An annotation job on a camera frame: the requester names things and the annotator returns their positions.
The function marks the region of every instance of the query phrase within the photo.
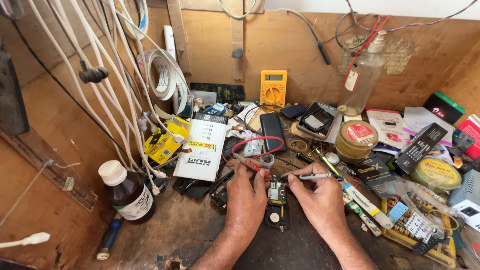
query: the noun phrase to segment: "black box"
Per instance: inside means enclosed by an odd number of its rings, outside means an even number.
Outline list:
[[[388,166],[399,175],[409,174],[428,152],[438,144],[447,131],[437,123],[431,123],[417,133],[398,154],[388,163]]]
[[[383,184],[386,182],[398,181],[398,175],[392,172],[375,154],[371,152],[362,162],[349,164],[348,166],[380,198],[386,199],[392,197],[392,195],[384,191]]]
[[[433,93],[422,107],[450,124],[455,124],[455,122],[465,113],[465,110],[462,107],[458,106],[453,100],[438,91]]]

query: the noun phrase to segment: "yellow box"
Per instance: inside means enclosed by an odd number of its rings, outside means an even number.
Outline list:
[[[184,127],[177,126],[170,121],[165,121],[163,124],[171,132],[182,135],[184,138],[188,137],[188,132]],[[181,143],[176,144],[170,133],[162,135],[159,132],[160,129],[145,141],[144,152],[158,164],[163,164],[177,151]]]

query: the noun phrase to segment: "yellow multimeter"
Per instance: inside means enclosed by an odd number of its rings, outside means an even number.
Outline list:
[[[260,84],[260,104],[285,106],[286,70],[262,70]]]

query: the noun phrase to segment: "hand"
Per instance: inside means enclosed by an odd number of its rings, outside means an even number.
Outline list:
[[[328,173],[319,163],[287,173],[288,187],[297,197],[310,223],[323,237],[348,230],[342,187],[333,177],[300,181],[295,175]]]
[[[256,160],[250,162],[261,167]],[[265,172],[270,173],[268,169],[260,169],[255,173],[237,160],[235,176],[227,183],[228,207],[224,231],[238,239],[237,245],[243,248],[242,252],[252,241],[264,218],[267,205],[265,189],[270,186],[269,179],[264,178]]]

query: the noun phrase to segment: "left hand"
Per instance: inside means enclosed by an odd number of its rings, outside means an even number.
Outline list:
[[[256,160],[250,162],[261,167]],[[268,169],[255,173],[236,160],[235,176],[227,183],[228,207],[224,231],[235,237],[238,246],[243,249],[250,244],[264,218],[268,201],[265,189],[270,186],[269,179],[264,178],[265,172],[270,174]]]

